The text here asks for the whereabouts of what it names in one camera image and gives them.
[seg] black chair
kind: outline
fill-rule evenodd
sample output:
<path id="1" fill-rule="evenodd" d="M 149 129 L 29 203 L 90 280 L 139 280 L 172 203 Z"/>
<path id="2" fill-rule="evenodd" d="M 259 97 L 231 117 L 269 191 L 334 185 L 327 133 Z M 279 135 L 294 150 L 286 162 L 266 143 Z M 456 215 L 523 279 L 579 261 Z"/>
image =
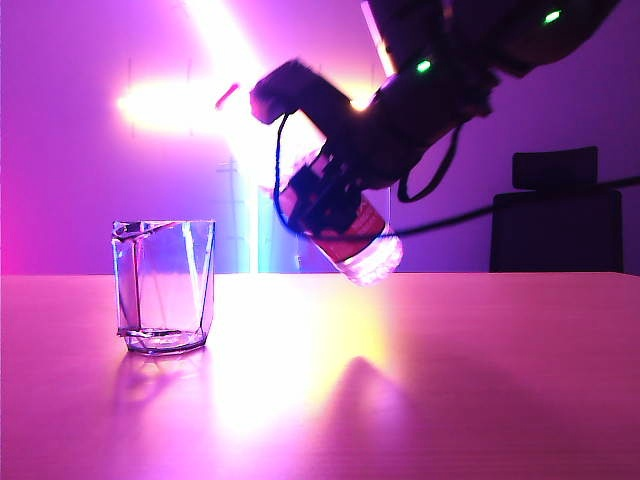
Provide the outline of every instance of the black chair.
<path id="1" fill-rule="evenodd" d="M 623 271 L 622 196 L 589 188 L 597 149 L 514 155 L 515 188 L 493 199 L 492 272 Z"/>

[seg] drinking glass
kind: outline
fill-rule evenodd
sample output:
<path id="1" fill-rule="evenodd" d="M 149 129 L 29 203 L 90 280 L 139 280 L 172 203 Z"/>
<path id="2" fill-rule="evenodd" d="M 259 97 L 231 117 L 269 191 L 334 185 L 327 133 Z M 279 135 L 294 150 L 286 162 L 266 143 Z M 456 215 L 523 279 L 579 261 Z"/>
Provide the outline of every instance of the drinking glass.
<path id="1" fill-rule="evenodd" d="M 213 220 L 113 223 L 118 335 L 151 355 L 201 347 L 213 321 Z"/>

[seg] black cable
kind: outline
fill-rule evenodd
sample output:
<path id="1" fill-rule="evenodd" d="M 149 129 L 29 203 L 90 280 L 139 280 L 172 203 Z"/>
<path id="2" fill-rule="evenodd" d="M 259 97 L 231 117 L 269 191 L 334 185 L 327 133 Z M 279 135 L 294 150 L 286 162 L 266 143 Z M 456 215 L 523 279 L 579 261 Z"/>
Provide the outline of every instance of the black cable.
<path id="1" fill-rule="evenodd" d="M 407 192 L 407 183 L 409 182 L 409 173 L 407 172 L 402 176 L 400 181 L 398 182 L 398 200 L 402 203 L 413 203 L 418 200 L 422 200 L 427 195 L 431 194 L 442 182 L 445 174 L 449 170 L 451 163 L 453 162 L 454 157 L 456 156 L 456 150 L 458 148 L 458 137 L 460 136 L 460 130 L 462 130 L 462 125 L 460 124 L 453 131 L 453 135 L 451 136 L 451 143 L 449 144 L 449 148 L 447 149 L 447 153 L 444 158 L 440 162 L 436 173 L 433 175 L 431 181 L 418 193 L 416 193 L 413 197 L 409 196 Z"/>
<path id="2" fill-rule="evenodd" d="M 282 131 L 284 130 L 284 125 L 289 118 L 288 114 L 285 114 L 282 118 L 282 122 L 280 123 L 280 127 L 278 128 L 278 137 L 276 140 L 276 181 L 273 189 L 273 203 L 278 214 L 278 218 L 282 225 L 291 233 L 296 236 L 301 236 L 307 238 L 309 240 L 323 240 L 323 241 L 339 241 L 339 242 L 357 242 L 361 240 L 369 240 L 371 239 L 371 235 L 340 235 L 340 236 L 325 236 L 325 235 L 310 235 L 306 232 L 301 232 L 296 230 L 292 225 L 289 225 L 289 222 L 284 217 L 284 213 L 282 212 L 282 206 L 280 205 L 280 144 L 282 140 Z M 625 177 L 619 180 L 611 180 L 609 182 L 602 182 L 591 186 L 579 187 L 573 191 L 569 192 L 558 192 L 555 194 L 556 197 L 572 197 L 576 195 L 584 195 L 584 194 L 592 194 L 595 192 L 615 189 L 615 188 L 626 188 L 632 186 L 640 185 L 640 175 Z M 453 215 L 450 217 L 446 217 L 440 220 L 436 220 L 434 222 L 425 223 L 422 225 L 417 225 L 415 227 L 404 228 L 401 230 L 396 230 L 393 233 L 387 233 L 383 235 L 379 235 L 378 238 L 385 237 L 409 237 L 411 235 L 417 235 L 419 233 L 430 232 L 433 230 L 440 230 L 442 228 L 453 227 L 455 225 L 459 225 L 464 222 L 468 222 L 470 220 L 474 220 L 476 218 L 483 217 L 485 215 L 489 215 L 491 213 L 496 212 L 502 208 L 509 208 L 508 206 L 497 207 L 495 205 L 485 205 L 483 207 L 475 208 L 473 210 L 468 210 L 459 215 Z"/>

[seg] wooden table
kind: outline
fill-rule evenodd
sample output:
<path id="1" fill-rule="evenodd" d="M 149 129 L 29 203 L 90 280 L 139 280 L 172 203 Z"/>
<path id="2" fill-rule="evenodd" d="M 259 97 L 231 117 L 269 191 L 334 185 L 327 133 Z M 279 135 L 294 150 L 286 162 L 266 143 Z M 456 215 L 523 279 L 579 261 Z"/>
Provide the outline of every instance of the wooden table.
<path id="1" fill-rule="evenodd" d="M 640 278 L 219 275 L 127 353 L 111 276 L 2 279 L 2 479 L 640 478 Z"/>

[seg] pink wall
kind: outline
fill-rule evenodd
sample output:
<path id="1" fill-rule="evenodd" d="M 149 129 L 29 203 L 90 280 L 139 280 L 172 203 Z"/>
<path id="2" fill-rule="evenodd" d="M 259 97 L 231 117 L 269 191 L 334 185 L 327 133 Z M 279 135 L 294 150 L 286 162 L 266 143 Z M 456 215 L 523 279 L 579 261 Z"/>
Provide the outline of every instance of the pink wall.
<path id="1" fill-rule="evenodd" d="M 337 83 L 382 79 L 355 0 L 229 4 L 270 67 L 299 56 Z M 2 7 L 3 273 L 109 272 L 116 218 L 215 217 L 218 265 L 241 268 L 232 258 L 244 247 L 231 248 L 241 225 L 230 214 L 230 179 L 219 171 L 230 157 L 221 139 L 132 131 L 116 108 L 129 63 L 134 82 L 186 77 L 189 65 L 197 75 L 215 63 L 182 2 L 5 0 Z M 394 225 L 510 191 L 514 151 L 595 144 L 601 180 L 639 174 L 638 24 L 640 4 L 623 0 L 573 56 L 524 80 L 505 79 L 495 114 L 463 132 L 440 190 L 412 206 L 394 203 Z M 443 150 L 428 152 L 419 171 L 426 175 Z M 625 260 L 638 274 L 640 189 L 626 190 L 624 202 Z M 485 219 L 408 239 L 402 269 L 486 270 L 489 233 Z M 326 268 L 312 249 L 301 253 L 305 270 Z"/>

